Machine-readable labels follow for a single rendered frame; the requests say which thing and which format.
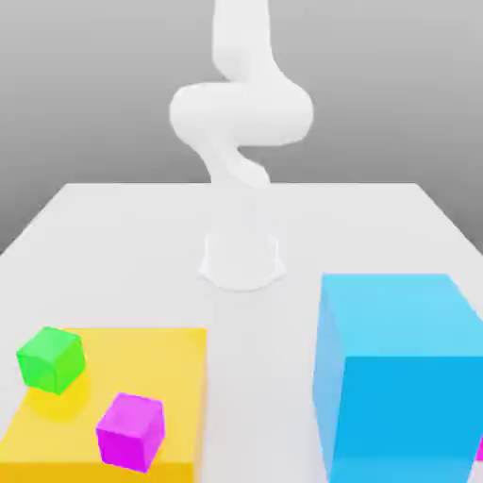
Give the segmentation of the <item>large yellow box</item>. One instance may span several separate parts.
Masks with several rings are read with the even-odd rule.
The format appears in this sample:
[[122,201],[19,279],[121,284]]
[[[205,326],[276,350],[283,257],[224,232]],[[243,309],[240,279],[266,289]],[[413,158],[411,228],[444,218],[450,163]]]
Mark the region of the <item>large yellow box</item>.
[[[0,440],[0,483],[200,483],[203,328],[79,328],[86,369],[61,395],[27,390]],[[95,428],[120,393],[158,399],[166,436],[147,473],[107,465]]]

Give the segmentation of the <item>small magenta cube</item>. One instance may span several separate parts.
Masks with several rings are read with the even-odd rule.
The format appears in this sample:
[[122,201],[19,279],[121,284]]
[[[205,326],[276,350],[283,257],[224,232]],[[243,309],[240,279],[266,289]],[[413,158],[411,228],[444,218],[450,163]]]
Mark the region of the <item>small magenta cube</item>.
[[119,392],[95,432],[104,463],[146,474],[165,438],[164,404]]

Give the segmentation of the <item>large blue box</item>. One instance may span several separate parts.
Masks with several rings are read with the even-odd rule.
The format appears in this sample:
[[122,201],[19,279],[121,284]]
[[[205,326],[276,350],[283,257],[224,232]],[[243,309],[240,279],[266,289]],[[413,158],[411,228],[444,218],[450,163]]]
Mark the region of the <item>large blue box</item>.
[[313,402],[328,483],[467,483],[483,320],[447,275],[326,274]]

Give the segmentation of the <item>small green cube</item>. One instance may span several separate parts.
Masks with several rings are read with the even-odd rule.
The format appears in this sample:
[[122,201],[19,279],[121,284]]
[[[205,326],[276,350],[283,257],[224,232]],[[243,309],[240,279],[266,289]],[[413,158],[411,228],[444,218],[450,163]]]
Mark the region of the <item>small green cube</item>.
[[62,394],[85,369],[79,335],[45,326],[16,351],[24,383],[53,394]]

